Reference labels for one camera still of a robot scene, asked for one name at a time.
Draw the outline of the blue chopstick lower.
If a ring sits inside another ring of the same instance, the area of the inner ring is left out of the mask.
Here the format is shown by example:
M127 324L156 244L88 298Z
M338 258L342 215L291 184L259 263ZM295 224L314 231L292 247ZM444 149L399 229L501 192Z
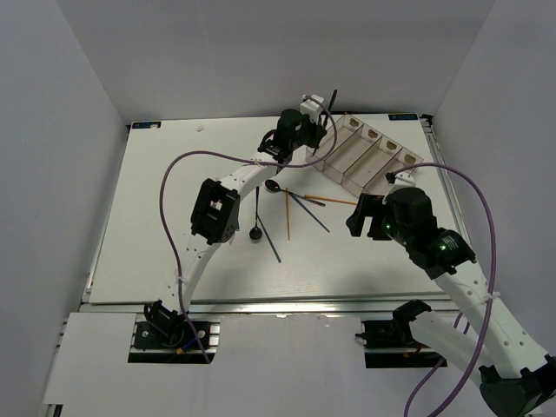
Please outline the blue chopstick lower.
M264 226L264 223L262 222L261 217L260 217L258 214L255 215L255 217L256 217L256 220L260 223L262 232L263 232L263 234L265 235L265 237L266 237L266 239L267 239L267 241L268 241L269 246L271 247L271 250L272 250L272 252L273 252L273 254L274 254L274 256L275 256L275 259L277 260L278 263L281 263L281 257L280 257L280 255L279 255L279 253L278 253L278 251L277 251L277 249L276 249L276 247L275 247L275 245L274 245L274 243L273 243L273 241L272 241L272 239L271 239L271 237L270 237L270 234L268 233L266 227Z

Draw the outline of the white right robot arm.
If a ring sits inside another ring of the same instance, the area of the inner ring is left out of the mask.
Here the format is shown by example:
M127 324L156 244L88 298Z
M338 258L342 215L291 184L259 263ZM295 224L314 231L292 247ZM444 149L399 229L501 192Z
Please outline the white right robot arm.
M367 218L368 237L399 243L479 336L468 340L424 301L411 300L394 310L390 322L399 344L426 345L460 369L472 365L470 378L497 416L525 416L554 398L554 357L534 341L500 297L488 291L475 253L456 231L438 226L423 190L363 193L346 221L352 236L361 236Z

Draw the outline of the aluminium table edge rail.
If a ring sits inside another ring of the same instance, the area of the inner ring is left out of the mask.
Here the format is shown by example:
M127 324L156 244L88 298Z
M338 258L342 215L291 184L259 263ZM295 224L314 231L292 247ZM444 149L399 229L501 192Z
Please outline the aluminium table edge rail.
M455 314L459 308L448 295L436 292L385 295L296 295L243 299L193 300L193 316L224 314L389 314L413 299L424 301L441 314Z

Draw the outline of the black steak knife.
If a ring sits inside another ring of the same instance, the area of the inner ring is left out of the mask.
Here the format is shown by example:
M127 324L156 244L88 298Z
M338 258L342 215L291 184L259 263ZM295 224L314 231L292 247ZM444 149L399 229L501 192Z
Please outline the black steak knife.
M338 89L334 89L333 94L332 94L332 96L331 96L331 98L330 98L330 101L329 101L329 104L328 104L328 112L331 112L331 111L332 111L332 108L333 108L333 106L334 106L335 99L336 99L336 97L337 97L337 92L338 92ZM325 130L327 129L327 125L328 125L328 120L329 120L329 118L330 118L329 116L326 116L326 115L325 115L324 122L321 123L321 126L322 126ZM317 149L318 149L318 148L315 148L315 149L314 149L313 156L314 156L314 154L316 153L316 150L317 150Z

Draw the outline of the black spoon near tray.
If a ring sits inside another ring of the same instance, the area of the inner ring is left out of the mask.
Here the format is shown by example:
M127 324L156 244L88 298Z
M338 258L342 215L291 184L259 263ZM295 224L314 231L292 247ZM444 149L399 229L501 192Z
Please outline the black spoon near tray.
M287 194L293 195L297 198L302 198L302 195L296 194L292 191L287 191L286 189L283 189L276 181L272 180L272 179L268 179L264 182L264 186L265 188L273 193L279 193L279 192L285 192Z

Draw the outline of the blue corner marker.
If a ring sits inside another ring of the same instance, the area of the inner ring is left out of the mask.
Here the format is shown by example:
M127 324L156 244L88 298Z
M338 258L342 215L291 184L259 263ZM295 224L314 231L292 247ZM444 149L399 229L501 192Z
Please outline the blue corner marker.
M415 113L396 113L388 114L388 119L393 122L418 121L419 117Z
M132 129L159 129L161 126L161 121L133 122L130 125Z

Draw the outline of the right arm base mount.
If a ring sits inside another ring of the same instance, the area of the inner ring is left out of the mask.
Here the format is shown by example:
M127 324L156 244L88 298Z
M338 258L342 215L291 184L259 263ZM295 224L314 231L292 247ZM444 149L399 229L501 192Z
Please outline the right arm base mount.
M430 347L407 338L393 320L361 323L355 339L364 348L368 369L432 368L443 357Z

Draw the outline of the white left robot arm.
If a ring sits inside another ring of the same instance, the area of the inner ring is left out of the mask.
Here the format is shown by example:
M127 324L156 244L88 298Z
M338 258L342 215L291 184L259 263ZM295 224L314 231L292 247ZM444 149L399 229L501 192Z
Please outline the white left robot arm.
M263 137L257 152L243 160L240 168L220 180L207 179L202 183L177 278L177 300L183 313L189 311L195 288L211 257L223 243L234 239L242 200L289 166L298 148L318 148L326 133L319 110L286 109L276 128Z

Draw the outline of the left blue corner marker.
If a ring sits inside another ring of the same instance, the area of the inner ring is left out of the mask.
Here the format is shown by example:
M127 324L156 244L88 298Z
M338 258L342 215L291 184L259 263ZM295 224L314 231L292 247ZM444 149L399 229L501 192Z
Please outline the left blue corner marker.
M130 125L132 129L159 129L161 126L161 121L133 122Z

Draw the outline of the orange chopstick crosswise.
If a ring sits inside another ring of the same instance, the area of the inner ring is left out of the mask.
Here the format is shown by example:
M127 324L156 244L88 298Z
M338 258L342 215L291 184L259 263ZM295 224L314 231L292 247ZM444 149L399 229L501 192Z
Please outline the orange chopstick crosswise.
M336 199L336 198L330 198L330 197L324 197L324 196L304 195L304 197L307 197L308 199L319 201L319 202L333 202L333 203L339 203L339 204L357 205L357 202L352 202L352 201L342 200L342 199Z

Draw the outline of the orange chopstick upright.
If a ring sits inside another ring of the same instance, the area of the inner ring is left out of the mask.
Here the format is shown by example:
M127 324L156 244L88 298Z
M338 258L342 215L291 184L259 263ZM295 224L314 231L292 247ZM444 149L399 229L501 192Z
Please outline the orange chopstick upright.
M290 241L290 239L291 239L290 209L289 209L289 192L288 192L287 189L285 191L285 211L286 211L287 238L288 238L288 241Z

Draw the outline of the right blue corner marker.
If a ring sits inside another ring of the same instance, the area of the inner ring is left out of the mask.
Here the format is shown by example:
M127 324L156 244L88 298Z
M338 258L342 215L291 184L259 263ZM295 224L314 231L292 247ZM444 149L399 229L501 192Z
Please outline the right blue corner marker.
M393 122L418 121L419 117L415 113L396 113L388 114L388 119Z

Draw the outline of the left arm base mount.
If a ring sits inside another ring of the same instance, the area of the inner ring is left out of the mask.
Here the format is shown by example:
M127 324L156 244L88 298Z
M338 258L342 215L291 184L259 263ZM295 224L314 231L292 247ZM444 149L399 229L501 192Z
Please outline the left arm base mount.
M207 365L215 356L215 324L193 321L195 332L184 315L169 310L161 301L143 306L142 318L134 327L129 348L131 364Z

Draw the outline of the smoky clear divided organizer tray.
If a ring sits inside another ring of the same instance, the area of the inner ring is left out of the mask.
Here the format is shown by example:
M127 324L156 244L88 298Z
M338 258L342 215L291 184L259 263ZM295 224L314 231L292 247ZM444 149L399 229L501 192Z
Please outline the smoky clear divided organizer tray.
M358 196L363 192L385 195L390 188L386 173L424 159L374 125L344 114L328 129L318 149L306 150L305 161Z

